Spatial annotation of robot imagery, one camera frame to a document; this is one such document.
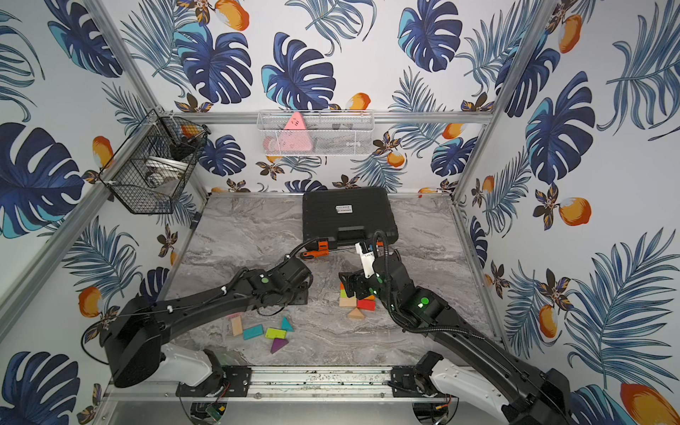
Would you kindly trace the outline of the natural wood rectangular block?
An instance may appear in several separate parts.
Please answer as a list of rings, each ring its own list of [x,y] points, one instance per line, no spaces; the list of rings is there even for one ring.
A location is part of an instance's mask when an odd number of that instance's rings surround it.
[[[356,297],[351,297],[351,298],[340,297],[338,305],[341,308],[356,308],[357,307],[357,299],[356,299]]]

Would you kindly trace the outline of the red rectangular block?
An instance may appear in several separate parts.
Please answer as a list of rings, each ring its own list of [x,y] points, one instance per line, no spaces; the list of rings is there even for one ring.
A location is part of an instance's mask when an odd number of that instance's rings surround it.
[[[357,308],[359,310],[375,311],[376,304],[372,299],[361,299],[357,301]]]

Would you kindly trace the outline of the natural wood triangle block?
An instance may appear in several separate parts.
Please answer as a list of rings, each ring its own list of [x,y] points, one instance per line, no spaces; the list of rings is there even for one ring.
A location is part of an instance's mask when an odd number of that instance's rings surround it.
[[[359,321],[365,319],[364,313],[362,313],[361,310],[359,310],[359,308],[352,309],[352,311],[350,311],[350,313],[348,313],[347,317],[351,320],[359,320]]]

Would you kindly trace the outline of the lime green block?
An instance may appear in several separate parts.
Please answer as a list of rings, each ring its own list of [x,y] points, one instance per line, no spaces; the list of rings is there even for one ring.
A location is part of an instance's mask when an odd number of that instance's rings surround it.
[[[285,339],[287,338],[287,331],[283,329],[269,328],[265,332],[265,338],[275,340],[275,339]]]

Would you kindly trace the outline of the teal rectangular block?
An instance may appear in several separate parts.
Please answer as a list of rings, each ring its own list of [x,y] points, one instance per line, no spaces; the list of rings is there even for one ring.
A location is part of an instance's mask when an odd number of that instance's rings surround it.
[[[264,336],[265,330],[262,325],[250,327],[248,329],[245,329],[243,331],[243,338],[244,340],[251,340],[253,338],[259,338],[260,336]]]

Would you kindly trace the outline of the natural wood slanted block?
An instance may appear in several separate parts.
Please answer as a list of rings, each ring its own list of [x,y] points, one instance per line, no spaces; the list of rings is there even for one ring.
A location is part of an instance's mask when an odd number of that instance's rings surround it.
[[[240,316],[234,316],[230,319],[231,323],[231,329],[232,329],[232,335],[233,336],[242,336],[244,332],[244,326],[242,322],[242,318]]]

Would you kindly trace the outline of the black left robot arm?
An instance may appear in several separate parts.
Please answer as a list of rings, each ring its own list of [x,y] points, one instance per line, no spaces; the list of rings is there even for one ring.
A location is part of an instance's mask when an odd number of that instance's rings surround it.
[[[172,341],[235,313],[288,306],[307,294],[312,282],[307,265],[288,258],[269,271],[243,268],[228,283],[188,297],[154,302],[134,297],[100,337],[113,385],[129,388],[151,380],[217,391],[221,367],[215,355]]]

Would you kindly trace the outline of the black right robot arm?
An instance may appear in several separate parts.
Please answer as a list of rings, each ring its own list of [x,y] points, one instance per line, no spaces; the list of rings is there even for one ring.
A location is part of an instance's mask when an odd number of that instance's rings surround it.
[[[573,423],[565,375],[533,367],[487,338],[437,293],[416,285],[398,254],[374,260],[372,269],[338,277],[348,294],[375,296],[400,329],[431,338],[469,366],[426,353],[414,368],[424,393],[454,396],[506,424]]]

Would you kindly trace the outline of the teal small triangle block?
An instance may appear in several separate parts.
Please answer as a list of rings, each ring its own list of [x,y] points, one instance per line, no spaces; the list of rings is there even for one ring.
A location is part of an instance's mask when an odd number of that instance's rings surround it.
[[[286,331],[286,332],[293,332],[294,331],[290,321],[286,317],[282,318],[281,329]]]

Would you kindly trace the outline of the purple triangle block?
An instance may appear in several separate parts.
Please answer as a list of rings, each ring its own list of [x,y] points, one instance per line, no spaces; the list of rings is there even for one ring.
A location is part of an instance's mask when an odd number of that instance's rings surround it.
[[[290,343],[290,341],[289,341],[288,339],[285,339],[285,338],[275,338],[275,339],[273,340],[273,343],[272,343],[270,352],[271,352],[272,354],[277,353],[277,352],[279,352],[281,349],[283,349],[283,347],[285,347],[286,345],[288,345],[288,343]]]

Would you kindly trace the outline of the black plastic tool case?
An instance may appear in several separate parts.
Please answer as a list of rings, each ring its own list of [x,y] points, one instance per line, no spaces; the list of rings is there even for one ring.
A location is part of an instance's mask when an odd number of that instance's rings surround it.
[[[384,232],[391,244],[398,240],[384,188],[333,189],[303,196],[302,231],[309,251],[316,250],[320,241],[327,242],[331,250],[367,241],[377,230]]]

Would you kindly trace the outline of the pink triangle card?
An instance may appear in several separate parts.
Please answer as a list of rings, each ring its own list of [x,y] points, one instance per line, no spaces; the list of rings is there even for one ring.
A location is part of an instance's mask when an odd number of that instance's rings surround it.
[[[274,137],[271,147],[273,151],[282,153],[301,153],[313,150],[313,142],[302,113],[292,113],[283,130]]]

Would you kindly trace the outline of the orange handled screwdriver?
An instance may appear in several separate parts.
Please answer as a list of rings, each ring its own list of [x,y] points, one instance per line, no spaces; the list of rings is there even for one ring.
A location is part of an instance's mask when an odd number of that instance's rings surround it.
[[[299,257],[301,260],[313,260],[320,257],[326,257],[330,255],[330,251],[305,251],[301,253]]]

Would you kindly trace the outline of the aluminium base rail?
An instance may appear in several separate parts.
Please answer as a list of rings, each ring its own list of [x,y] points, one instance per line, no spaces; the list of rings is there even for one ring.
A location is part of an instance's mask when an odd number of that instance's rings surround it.
[[[426,378],[414,366],[396,367],[246,367],[226,366],[223,384],[203,393],[184,389],[185,401],[439,401],[447,396],[463,401],[501,402],[504,396],[490,381],[469,367],[442,361]]]

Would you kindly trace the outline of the black corner bracket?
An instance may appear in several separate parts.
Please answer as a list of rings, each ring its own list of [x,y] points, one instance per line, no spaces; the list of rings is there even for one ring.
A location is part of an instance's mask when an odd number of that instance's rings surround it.
[[[194,215],[192,217],[191,224],[189,225],[189,228],[192,229],[192,230],[196,230],[197,227],[198,227],[198,224],[200,223],[200,221],[202,219],[202,217],[203,217],[203,214],[201,214],[201,212],[194,213]]]

